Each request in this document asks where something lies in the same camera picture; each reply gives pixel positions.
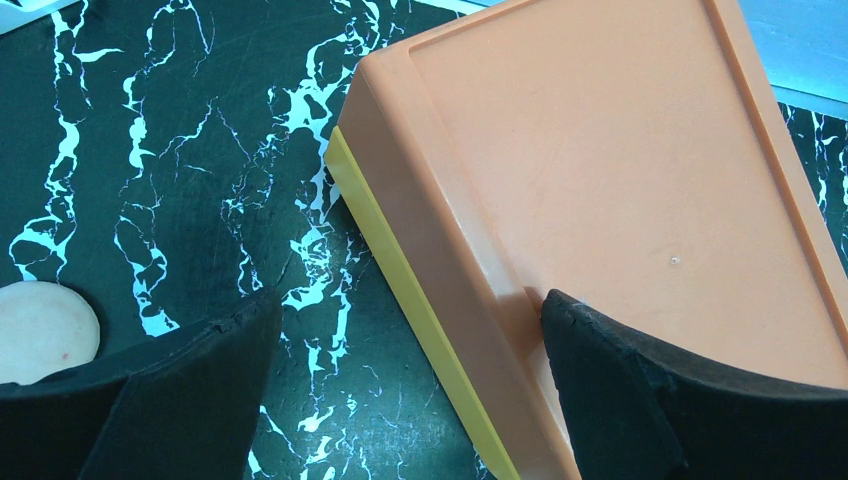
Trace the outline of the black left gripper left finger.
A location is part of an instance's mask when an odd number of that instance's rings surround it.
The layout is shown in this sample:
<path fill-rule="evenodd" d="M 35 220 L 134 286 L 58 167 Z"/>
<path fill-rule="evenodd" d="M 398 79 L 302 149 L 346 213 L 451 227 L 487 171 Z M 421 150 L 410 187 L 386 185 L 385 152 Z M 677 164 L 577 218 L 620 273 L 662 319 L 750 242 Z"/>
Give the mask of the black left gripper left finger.
<path fill-rule="evenodd" d="M 31 385 L 1 388 L 5 479 L 239 479 L 282 323 L 277 289 Z"/>

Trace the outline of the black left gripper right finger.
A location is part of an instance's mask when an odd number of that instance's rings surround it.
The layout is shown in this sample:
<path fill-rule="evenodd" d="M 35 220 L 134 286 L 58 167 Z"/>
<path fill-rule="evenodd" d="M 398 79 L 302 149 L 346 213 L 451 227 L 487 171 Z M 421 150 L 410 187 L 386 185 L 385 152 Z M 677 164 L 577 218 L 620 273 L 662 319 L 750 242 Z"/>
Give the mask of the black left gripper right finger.
<path fill-rule="evenodd" d="M 847 394 L 732 367 L 559 291 L 550 368 L 585 479 L 843 479 Z"/>

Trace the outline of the orange drawer organizer box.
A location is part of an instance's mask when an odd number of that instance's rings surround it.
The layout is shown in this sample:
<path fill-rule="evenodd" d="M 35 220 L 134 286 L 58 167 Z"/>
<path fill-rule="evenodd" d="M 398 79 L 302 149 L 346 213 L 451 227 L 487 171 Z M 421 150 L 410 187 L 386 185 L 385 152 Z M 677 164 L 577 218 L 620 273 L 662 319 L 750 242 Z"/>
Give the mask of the orange drawer organizer box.
<path fill-rule="evenodd" d="M 365 56 L 325 162 L 498 479 L 585 479 L 559 290 L 847 394 L 847 279 L 734 1 L 505 1 Z"/>

